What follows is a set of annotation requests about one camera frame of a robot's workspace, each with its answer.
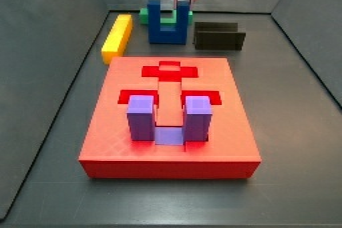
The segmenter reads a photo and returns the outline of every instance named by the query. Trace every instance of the blue block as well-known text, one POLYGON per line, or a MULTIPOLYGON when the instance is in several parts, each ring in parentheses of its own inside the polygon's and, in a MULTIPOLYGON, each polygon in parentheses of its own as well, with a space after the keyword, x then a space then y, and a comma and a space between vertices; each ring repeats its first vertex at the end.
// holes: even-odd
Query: blue block
POLYGON ((189 5, 179 1, 176 7, 175 26, 160 25, 160 1, 149 0, 148 9, 148 41, 150 44, 187 44, 187 25, 189 5))
POLYGON ((129 97, 126 119, 132 141, 153 141, 153 96, 129 97))
POLYGON ((187 96, 184 108, 184 141, 207 141, 212 110, 207 96, 187 96))
POLYGON ((154 128, 154 144, 156 145, 183 145, 183 129, 181 127, 156 127, 154 128))

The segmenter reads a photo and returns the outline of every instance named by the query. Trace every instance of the red block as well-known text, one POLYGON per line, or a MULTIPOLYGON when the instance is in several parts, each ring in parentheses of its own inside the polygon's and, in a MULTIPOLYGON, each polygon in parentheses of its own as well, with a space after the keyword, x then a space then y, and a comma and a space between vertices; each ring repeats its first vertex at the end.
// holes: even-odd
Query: red block
POLYGON ((92 178, 248 178, 260 163, 260 156, 227 60, 172 57, 113 59, 78 161, 92 178), (132 142, 126 104, 117 104, 120 92, 145 89, 156 96, 159 80, 141 77, 142 67, 175 65, 180 70, 181 67, 197 70, 197 77, 181 77, 183 95, 189 91, 209 92, 215 102, 208 141, 185 142, 183 146, 154 145, 152 141, 132 142))

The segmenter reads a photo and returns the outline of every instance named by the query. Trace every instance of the blue u-shaped block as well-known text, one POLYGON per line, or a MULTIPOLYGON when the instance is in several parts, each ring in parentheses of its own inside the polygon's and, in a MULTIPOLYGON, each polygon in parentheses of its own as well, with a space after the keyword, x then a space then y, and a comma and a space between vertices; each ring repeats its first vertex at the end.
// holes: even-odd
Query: blue u-shaped block
POLYGON ((176 6, 175 26, 160 24, 160 0, 149 0, 148 9, 148 41, 150 44, 187 44, 187 26, 189 5, 179 1, 176 6))

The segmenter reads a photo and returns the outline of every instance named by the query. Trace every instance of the yellow bar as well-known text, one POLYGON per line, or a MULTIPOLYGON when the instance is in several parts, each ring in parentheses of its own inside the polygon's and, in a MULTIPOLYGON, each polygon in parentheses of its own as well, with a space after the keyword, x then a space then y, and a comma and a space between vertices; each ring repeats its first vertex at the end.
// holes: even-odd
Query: yellow bar
POLYGON ((113 57, 122 56, 132 28, 132 16, 118 15, 101 47, 101 57, 104 64, 109 64, 113 57))

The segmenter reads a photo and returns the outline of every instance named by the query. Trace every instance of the purple block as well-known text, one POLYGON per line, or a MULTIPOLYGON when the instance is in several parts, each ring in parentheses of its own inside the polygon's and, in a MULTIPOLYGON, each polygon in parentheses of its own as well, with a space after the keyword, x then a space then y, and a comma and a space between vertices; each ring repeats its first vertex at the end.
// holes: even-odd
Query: purple block
POLYGON ((126 119, 132 141, 154 140, 153 96, 130 96, 126 119))
POLYGON ((184 141, 207 141, 212 110, 207 96, 187 96, 184 108, 184 141))
POLYGON ((183 145, 183 129, 181 127, 156 127, 154 128, 154 144, 156 145, 183 145))

